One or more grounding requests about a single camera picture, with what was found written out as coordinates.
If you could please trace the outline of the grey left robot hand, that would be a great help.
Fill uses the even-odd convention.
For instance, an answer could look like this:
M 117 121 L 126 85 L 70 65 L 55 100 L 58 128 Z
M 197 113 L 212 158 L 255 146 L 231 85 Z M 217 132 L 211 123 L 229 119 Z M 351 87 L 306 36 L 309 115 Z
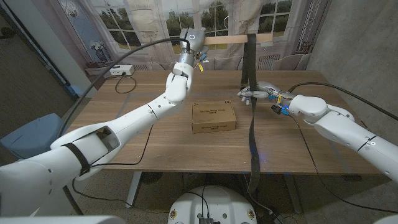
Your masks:
M 188 49 L 186 42 L 180 41 L 181 52 L 178 62 L 187 63 L 194 67 L 196 58 L 200 60 L 205 58 L 209 50 L 209 47 L 204 44 L 205 31 L 206 29 L 204 27 L 200 29 L 182 29 L 180 38 L 189 41 L 190 49 Z

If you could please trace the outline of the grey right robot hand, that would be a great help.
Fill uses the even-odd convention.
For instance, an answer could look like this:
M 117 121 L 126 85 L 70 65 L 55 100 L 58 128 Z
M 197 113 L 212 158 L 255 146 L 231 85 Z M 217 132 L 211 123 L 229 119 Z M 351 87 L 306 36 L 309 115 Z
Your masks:
M 248 105 L 250 102 L 258 99 L 276 100 L 277 104 L 288 106 L 295 95 L 282 91 L 280 88 L 269 82 L 257 82 L 256 90 L 252 90 L 250 86 L 244 87 L 237 95 L 241 101 L 245 101 Z

